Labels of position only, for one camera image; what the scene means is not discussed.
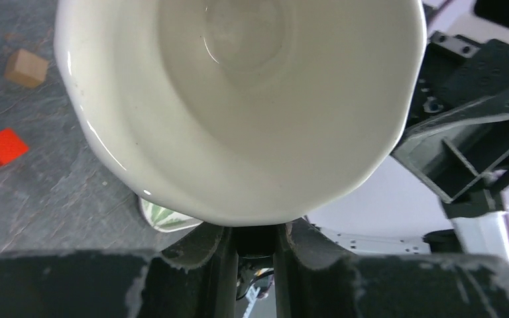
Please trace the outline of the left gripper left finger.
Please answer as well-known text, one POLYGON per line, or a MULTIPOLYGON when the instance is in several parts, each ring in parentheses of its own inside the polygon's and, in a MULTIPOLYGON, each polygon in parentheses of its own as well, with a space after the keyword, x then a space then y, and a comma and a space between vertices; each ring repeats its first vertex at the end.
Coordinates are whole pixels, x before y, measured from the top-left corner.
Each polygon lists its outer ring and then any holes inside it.
POLYGON ((204 223, 164 250, 0 254, 0 317, 232 317, 232 230, 204 223))

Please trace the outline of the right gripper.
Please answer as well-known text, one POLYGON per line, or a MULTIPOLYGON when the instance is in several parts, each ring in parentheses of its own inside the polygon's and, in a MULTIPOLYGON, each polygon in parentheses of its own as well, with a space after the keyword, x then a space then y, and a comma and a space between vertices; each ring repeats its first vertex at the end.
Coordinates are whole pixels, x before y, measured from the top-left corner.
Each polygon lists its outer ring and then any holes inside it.
POLYGON ((509 44, 434 33, 392 157, 446 216, 505 209, 509 186, 509 44))

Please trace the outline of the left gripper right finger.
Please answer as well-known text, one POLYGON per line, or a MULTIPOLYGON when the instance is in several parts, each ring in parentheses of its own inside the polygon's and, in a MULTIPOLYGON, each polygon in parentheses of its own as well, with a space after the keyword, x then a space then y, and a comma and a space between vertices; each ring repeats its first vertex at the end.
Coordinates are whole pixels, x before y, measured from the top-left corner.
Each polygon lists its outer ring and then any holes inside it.
POLYGON ((509 317, 509 263, 495 256, 361 256, 298 219, 277 225, 279 317, 509 317))

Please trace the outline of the black mug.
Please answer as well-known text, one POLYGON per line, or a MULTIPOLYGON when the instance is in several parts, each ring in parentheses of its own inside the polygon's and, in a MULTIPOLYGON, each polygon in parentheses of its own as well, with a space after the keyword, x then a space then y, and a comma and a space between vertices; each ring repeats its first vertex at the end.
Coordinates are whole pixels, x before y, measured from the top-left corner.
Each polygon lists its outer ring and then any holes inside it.
POLYGON ((59 1, 53 46, 113 175, 237 228, 365 183, 402 138, 426 42, 421 1, 59 1))

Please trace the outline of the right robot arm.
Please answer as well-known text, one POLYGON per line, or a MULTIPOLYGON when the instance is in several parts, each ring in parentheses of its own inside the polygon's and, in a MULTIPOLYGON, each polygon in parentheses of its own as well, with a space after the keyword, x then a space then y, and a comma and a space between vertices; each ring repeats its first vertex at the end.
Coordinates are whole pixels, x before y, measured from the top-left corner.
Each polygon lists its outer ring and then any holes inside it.
POLYGON ((362 253, 509 261, 509 1, 425 11, 429 42, 401 141, 367 184, 308 221, 362 253))

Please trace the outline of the floral leaf tray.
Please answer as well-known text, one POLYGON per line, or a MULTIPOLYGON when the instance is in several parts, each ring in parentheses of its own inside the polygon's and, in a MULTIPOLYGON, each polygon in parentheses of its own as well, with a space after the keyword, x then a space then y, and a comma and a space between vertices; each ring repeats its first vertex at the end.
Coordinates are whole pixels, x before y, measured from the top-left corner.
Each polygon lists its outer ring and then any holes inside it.
POLYGON ((182 231, 203 223, 199 219, 153 204, 141 197, 138 198, 138 205, 145 221, 153 229, 161 233, 182 231))

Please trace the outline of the red cube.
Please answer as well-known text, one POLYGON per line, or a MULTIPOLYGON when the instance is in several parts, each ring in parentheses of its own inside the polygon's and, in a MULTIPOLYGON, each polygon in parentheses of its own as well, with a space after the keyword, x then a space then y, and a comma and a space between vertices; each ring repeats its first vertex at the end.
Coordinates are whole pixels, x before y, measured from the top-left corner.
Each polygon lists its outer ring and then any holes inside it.
POLYGON ((11 163, 28 151, 28 145, 12 128, 0 131, 0 167, 11 163))

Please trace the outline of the small wooden cube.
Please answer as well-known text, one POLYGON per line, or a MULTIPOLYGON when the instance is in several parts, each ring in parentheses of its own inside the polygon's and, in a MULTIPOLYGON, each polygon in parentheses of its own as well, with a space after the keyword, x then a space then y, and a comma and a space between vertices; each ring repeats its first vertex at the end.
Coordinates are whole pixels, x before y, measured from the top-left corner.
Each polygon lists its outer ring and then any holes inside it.
POLYGON ((21 48, 7 60, 3 76, 21 86, 35 88, 45 81, 49 63, 45 58, 21 48))

